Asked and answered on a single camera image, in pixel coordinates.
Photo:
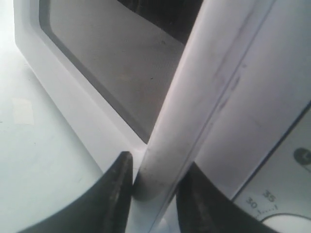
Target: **black curved piece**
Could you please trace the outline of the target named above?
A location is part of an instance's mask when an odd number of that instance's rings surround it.
[[[193,164],[177,192],[181,233],[276,233],[227,199]]]
[[[133,159],[122,152],[79,199],[20,233],[123,233],[132,195]]]

